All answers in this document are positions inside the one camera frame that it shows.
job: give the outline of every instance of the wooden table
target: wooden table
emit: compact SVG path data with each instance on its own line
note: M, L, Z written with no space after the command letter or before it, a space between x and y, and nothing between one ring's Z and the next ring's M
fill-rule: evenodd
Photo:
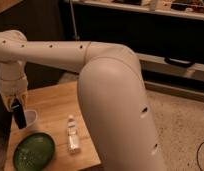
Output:
M35 109L38 112L39 131L51 135L55 141L55 156L46 167L46 171L77 171L100 164L80 113L76 97L76 82L30 90L27 108ZM77 121L81 143L81 152L74 155L69 154L67 145L67 119L70 114L74 115ZM12 157L21 140L21 130L13 121L5 171L14 170Z

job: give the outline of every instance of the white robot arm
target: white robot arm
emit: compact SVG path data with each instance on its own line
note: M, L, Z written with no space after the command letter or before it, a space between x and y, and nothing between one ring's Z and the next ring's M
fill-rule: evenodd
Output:
M9 110L14 97L25 104L26 61L80 73L80 109L106 171L166 170L132 50L98 42L29 42L18 31L2 32L0 92Z

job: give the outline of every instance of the drawer handle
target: drawer handle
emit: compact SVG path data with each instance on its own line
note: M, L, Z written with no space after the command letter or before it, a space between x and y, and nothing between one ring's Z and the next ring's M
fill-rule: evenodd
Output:
M168 57L166 57L164 61L168 64L180 66L183 68L188 68L188 67L191 67L193 64L195 64L195 62L193 61L178 61L178 60L170 59Z

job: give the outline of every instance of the terrazzo floor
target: terrazzo floor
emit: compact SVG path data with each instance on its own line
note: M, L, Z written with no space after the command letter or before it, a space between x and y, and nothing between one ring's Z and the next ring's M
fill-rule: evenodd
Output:
M67 73L59 83L76 79L77 76ZM147 94L168 171L199 171L196 151L204 141L204 103L150 90ZM6 143L6 139L0 137L0 171L5 161ZM199 162L204 171L204 145L199 152Z

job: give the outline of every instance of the floor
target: floor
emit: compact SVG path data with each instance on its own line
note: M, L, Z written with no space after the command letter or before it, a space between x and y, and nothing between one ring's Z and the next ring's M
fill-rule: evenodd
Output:
M76 80L65 74L59 83ZM169 171L197 171L196 152L204 141L204 103L185 98L147 91L160 137L160 144ZM0 171L3 170L7 137L0 133ZM204 171L204 145L199 152ZM102 171L95 166L85 171Z

